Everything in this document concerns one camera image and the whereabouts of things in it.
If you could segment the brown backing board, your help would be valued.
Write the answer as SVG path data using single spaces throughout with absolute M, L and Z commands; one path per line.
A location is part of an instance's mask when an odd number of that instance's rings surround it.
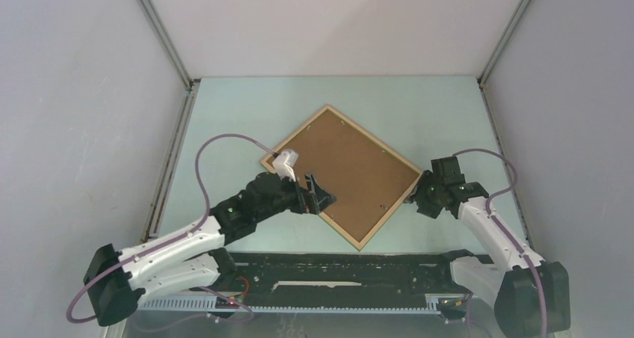
M 281 141 L 274 151 L 294 150 L 301 185 L 311 173 L 336 197 L 320 216 L 357 250 L 403 204 L 422 170 L 360 124 L 326 105 Z

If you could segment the wooden picture frame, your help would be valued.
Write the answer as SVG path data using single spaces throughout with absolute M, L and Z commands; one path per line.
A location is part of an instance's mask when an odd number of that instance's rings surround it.
M 416 142 L 413 125 L 397 111 L 331 105 L 337 111 L 360 124 L 365 130 L 383 141 L 421 170 L 427 155 L 424 145 Z M 257 128 L 265 143 L 277 146 L 320 108 L 300 110 L 288 117 L 270 119 Z M 362 250 L 346 241 L 321 216 L 282 214 L 262 224 L 244 246 L 248 251 L 284 253 L 337 252 L 387 253 L 408 252 L 411 244 L 407 236 L 409 223 L 415 218 L 415 209 L 403 204 L 392 214 Z

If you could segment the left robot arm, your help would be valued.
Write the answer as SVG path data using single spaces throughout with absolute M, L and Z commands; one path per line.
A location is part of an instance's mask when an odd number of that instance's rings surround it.
M 144 244 L 96 250 L 84 275 L 93 319 L 107 327 L 130 317 L 153 298 L 198 287 L 228 290 L 236 268 L 226 246 L 254 233 L 280 213 L 322 213 L 336 202 L 313 175 L 306 185 L 275 173 L 261 173 L 238 194 L 213 206 L 186 227 Z

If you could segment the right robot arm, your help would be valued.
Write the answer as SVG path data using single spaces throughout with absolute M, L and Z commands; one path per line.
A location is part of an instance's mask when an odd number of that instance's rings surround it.
M 505 190 L 490 194 L 467 182 L 457 155 L 431 161 L 407 203 L 437 218 L 443 210 L 461 222 L 491 258 L 489 267 L 468 253 L 435 271 L 437 286 L 453 292 L 466 288 L 493 310 L 506 337 L 548 337 L 571 327 L 570 278 L 560 262 L 549 262 L 520 241 L 493 205 Z

